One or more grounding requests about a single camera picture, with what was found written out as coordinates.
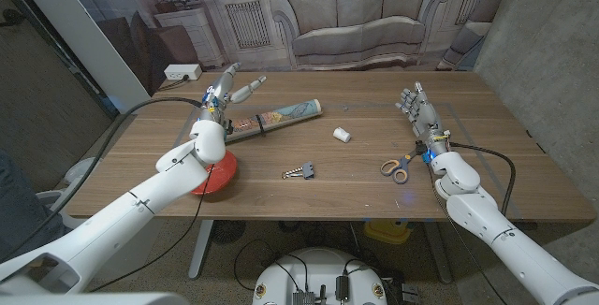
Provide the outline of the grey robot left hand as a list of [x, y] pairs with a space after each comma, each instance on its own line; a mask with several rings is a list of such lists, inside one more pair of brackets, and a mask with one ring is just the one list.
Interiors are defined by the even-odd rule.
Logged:
[[260, 76], [248, 85], [240, 88], [235, 93], [230, 93], [233, 88], [233, 78], [240, 69], [241, 64], [229, 66], [223, 74], [215, 80], [206, 90], [201, 102], [202, 106], [199, 119], [209, 120], [221, 124], [228, 135], [233, 133], [232, 122], [226, 117], [225, 110], [229, 103], [238, 104], [245, 101], [258, 87], [266, 81], [266, 76]]

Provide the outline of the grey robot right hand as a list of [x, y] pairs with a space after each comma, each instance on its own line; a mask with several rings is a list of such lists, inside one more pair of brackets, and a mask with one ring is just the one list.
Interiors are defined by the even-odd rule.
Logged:
[[415, 82], [414, 90], [405, 88], [402, 91], [400, 101], [395, 106], [406, 115], [416, 139], [427, 146], [432, 157], [449, 151], [449, 141], [441, 118], [419, 81]]

